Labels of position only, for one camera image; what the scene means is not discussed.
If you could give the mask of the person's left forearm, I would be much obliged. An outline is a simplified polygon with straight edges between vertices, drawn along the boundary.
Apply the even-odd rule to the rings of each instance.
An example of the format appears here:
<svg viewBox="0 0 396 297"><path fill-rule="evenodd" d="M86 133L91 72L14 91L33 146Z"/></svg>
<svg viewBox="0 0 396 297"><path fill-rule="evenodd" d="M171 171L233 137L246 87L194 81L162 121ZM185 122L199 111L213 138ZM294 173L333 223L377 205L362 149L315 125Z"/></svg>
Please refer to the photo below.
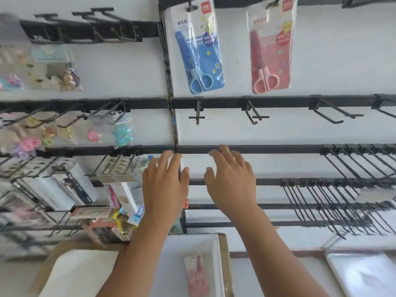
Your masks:
<svg viewBox="0 0 396 297"><path fill-rule="evenodd" d="M146 212L96 297L149 297L162 248L179 213Z"/></svg>

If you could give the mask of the clear packet of small charms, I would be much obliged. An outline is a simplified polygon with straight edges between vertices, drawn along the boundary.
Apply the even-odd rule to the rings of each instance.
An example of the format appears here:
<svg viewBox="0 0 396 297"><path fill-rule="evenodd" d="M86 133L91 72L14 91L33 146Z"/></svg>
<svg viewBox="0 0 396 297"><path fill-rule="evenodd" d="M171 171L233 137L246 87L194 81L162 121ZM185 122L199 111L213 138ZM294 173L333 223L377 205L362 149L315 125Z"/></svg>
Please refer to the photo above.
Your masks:
<svg viewBox="0 0 396 297"><path fill-rule="evenodd" d="M37 46L0 46L0 91L84 91L69 50L72 63L42 63L31 56Z"/></svg>

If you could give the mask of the pink clips packet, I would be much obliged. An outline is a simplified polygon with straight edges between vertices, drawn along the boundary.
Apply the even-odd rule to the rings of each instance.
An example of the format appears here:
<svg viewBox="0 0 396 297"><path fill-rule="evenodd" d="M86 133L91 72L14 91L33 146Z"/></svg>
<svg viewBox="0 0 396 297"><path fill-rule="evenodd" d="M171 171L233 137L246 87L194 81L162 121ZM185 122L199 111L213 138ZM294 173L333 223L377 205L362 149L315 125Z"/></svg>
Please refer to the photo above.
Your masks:
<svg viewBox="0 0 396 297"><path fill-rule="evenodd" d="M87 118L87 139L93 143L109 140L113 131L113 120L109 115L92 115Z"/></svg>

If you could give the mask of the white inner box tray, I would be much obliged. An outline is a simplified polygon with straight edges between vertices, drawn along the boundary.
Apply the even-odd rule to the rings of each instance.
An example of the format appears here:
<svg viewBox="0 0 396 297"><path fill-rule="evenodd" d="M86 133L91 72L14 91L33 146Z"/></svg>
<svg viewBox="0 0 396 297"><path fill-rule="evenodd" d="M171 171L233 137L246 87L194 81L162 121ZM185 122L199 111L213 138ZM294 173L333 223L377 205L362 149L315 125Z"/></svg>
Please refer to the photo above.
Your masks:
<svg viewBox="0 0 396 297"><path fill-rule="evenodd" d="M220 234L171 235L162 249L149 297L190 297L185 258L200 255L209 297L226 297Z"/></svg>

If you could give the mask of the blue scissors packet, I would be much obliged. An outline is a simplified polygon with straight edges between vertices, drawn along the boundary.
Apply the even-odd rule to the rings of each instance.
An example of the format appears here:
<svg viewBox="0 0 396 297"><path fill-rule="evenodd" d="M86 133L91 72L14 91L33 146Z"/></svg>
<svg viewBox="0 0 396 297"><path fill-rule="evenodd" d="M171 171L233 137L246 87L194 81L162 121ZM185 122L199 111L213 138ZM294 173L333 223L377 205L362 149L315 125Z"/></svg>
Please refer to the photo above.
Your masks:
<svg viewBox="0 0 396 297"><path fill-rule="evenodd" d="M213 0L194 0L198 9L186 12L188 3L165 10L167 34L179 52L191 94L225 86L219 32Z"/></svg>

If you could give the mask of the person's right hand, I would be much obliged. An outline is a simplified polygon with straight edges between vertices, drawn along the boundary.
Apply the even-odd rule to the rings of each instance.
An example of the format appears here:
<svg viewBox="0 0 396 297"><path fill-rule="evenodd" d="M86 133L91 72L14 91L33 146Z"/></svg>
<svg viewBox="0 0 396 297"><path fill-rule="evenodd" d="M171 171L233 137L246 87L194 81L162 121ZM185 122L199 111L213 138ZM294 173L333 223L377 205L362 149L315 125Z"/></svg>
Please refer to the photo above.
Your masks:
<svg viewBox="0 0 396 297"><path fill-rule="evenodd" d="M256 196L256 178L251 183L247 179L245 159L237 151L231 151L237 161L236 170L222 170L220 167L220 150L211 150L209 155L213 158L216 171L216 193L211 196L214 204L230 220L242 215L248 215L259 209Z"/></svg>

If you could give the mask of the white packets on hooks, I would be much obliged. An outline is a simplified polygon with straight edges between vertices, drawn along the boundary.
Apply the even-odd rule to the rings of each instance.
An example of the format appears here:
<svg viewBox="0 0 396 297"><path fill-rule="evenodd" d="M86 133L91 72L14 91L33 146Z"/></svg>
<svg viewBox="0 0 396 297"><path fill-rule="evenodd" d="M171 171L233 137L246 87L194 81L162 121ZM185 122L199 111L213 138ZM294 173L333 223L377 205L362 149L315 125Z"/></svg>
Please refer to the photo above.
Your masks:
<svg viewBox="0 0 396 297"><path fill-rule="evenodd" d="M138 152L131 155L122 154L117 157L106 156L89 177L97 179L102 184L141 183L143 172L153 158L153 155L141 155Z"/></svg>

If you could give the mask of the teal small box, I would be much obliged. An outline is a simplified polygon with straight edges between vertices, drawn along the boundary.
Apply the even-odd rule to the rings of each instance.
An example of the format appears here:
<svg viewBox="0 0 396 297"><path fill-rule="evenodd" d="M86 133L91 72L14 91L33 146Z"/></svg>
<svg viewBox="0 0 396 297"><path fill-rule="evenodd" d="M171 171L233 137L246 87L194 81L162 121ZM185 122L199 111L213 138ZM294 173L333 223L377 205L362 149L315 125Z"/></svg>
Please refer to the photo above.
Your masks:
<svg viewBox="0 0 396 297"><path fill-rule="evenodd" d="M176 219L175 223L172 225L169 235L182 235L186 234L186 214L185 209L182 209L179 217Z"/></svg>

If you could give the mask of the person's left hand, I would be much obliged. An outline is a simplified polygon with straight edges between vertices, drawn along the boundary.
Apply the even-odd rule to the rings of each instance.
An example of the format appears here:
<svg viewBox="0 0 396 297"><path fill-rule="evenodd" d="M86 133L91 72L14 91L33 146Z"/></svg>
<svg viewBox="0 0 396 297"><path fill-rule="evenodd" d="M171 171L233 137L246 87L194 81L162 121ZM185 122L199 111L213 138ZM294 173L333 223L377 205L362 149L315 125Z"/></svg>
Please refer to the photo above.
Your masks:
<svg viewBox="0 0 396 297"><path fill-rule="evenodd" d="M168 227L179 217L188 196L179 192L181 158L181 154L166 150L151 159L143 172L144 217Z"/></svg>

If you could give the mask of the black vertical rack post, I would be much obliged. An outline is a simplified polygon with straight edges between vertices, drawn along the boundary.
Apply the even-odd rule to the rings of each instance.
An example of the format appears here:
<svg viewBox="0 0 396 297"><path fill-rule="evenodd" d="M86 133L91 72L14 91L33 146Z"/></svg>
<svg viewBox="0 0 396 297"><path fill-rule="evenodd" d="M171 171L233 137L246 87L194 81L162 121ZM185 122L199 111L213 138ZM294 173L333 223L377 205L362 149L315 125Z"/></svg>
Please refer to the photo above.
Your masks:
<svg viewBox="0 0 396 297"><path fill-rule="evenodd" d="M171 123L171 132L173 139L173 150L176 152L177 147L179 146L179 136L177 131L177 120L176 120L176 112L172 107L172 100L174 99L173 93L173 81L171 74L171 61L170 61L170 50L169 50L169 40L167 37L167 28L166 28L166 16L165 9L161 8L160 4L161 0L158 0L158 11L160 17L160 24L158 26L159 34L160 34L160 43L164 56L164 68L165 68L165 76L166 76L166 86L167 86L167 100L168 100L168 108L170 112L170 123Z"/></svg>

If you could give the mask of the person's right forearm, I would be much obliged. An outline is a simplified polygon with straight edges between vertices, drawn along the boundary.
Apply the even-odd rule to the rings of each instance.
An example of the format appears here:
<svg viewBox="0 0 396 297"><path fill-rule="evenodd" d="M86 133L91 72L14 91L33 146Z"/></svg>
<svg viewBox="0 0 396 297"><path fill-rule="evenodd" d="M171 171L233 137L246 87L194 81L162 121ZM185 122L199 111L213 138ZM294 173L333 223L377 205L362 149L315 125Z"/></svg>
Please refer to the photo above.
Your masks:
<svg viewBox="0 0 396 297"><path fill-rule="evenodd" d="M330 297L281 239L262 209L230 220L265 297Z"/></svg>

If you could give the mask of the row of black empty hooks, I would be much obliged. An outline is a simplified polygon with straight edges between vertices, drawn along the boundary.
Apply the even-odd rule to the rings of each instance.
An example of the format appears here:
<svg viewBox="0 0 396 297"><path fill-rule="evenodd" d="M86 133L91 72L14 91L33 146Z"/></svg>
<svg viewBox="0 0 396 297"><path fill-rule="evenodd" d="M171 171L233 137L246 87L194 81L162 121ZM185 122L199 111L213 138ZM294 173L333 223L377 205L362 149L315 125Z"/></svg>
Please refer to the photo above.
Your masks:
<svg viewBox="0 0 396 297"><path fill-rule="evenodd" d="M280 186L305 227L326 227L341 239L396 235L396 226L384 216L396 210L396 200L368 198L368 188L314 179L281 179Z"/></svg>
<svg viewBox="0 0 396 297"><path fill-rule="evenodd" d="M346 185L396 187L395 144L323 144L320 155L339 172Z"/></svg>
<svg viewBox="0 0 396 297"><path fill-rule="evenodd" d="M143 38L133 21L113 13L113 7L71 12L74 19L62 19L57 13L34 14L42 20L46 36L34 38L36 44L89 45L138 43Z"/></svg>

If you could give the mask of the yellow small packets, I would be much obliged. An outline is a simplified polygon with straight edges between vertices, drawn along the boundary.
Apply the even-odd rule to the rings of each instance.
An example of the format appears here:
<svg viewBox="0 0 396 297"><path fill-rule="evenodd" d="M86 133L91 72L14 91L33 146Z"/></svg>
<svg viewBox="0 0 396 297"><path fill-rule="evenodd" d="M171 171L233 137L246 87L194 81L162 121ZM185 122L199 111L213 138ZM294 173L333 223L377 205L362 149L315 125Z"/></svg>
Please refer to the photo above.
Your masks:
<svg viewBox="0 0 396 297"><path fill-rule="evenodd" d="M130 235L132 230L136 229L135 225L128 222L130 217L124 213L123 207L116 209L111 218L115 221L116 228L122 236Z"/></svg>

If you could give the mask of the light blue card packet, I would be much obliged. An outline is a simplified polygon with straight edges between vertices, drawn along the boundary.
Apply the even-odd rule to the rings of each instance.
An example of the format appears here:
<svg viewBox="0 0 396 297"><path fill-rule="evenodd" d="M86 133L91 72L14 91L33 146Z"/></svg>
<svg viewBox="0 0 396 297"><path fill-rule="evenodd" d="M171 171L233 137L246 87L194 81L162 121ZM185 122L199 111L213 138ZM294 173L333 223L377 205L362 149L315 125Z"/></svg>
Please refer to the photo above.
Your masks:
<svg viewBox="0 0 396 297"><path fill-rule="evenodd" d="M31 49L34 61L42 63L72 63L72 56L62 45L41 45Z"/></svg>

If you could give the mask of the blue and white packet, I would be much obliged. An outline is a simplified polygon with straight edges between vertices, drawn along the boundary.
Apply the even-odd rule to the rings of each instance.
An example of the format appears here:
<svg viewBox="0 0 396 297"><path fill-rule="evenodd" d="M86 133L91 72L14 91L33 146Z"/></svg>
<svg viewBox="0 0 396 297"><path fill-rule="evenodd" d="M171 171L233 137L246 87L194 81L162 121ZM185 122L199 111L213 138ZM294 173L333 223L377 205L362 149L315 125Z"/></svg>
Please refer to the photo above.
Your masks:
<svg viewBox="0 0 396 297"><path fill-rule="evenodd" d="M127 223L135 227L138 227L144 214L145 214L145 205L143 204L138 208L138 210L134 214L132 214L129 217Z"/></svg>

